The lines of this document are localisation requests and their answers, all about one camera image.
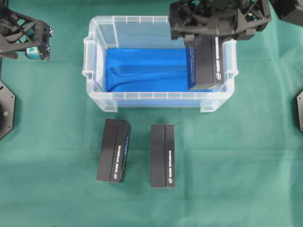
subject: black rectangular box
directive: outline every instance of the black rectangular box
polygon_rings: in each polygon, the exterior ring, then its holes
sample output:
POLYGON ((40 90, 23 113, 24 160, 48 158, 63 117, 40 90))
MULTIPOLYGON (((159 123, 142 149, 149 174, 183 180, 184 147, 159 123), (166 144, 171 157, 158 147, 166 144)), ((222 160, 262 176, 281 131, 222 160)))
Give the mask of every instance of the black rectangular box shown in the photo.
POLYGON ((151 187, 175 187, 175 140, 173 125, 151 126, 151 187))
POLYGON ((126 121, 106 119, 97 181, 121 183, 124 178, 131 127, 126 121))
POLYGON ((205 35, 200 45, 186 47, 189 90, 213 89, 224 84, 223 39, 205 35))

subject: blue cloth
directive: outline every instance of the blue cloth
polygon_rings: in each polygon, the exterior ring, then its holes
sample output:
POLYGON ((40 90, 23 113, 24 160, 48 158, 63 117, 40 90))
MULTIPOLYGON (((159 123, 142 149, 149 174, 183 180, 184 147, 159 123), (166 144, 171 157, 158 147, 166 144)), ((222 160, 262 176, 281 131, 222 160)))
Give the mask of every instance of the blue cloth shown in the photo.
POLYGON ((186 92, 185 49, 108 49, 107 92, 186 92))

